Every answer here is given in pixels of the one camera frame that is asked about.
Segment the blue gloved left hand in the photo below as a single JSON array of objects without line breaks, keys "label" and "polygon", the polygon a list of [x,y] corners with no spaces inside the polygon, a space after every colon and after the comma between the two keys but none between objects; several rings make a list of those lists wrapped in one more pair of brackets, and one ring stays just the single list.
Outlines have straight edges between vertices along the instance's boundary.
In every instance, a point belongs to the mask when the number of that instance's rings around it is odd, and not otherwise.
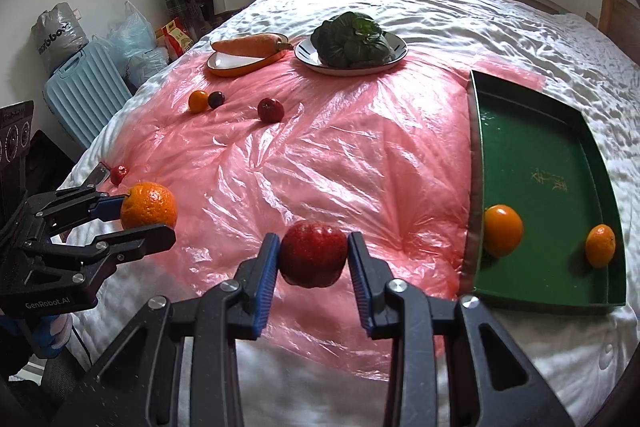
[{"label": "blue gloved left hand", "polygon": [[36,357],[52,359],[70,340],[73,317],[70,314],[61,314],[15,320],[6,314],[1,314],[1,325],[11,334],[24,340]]}]

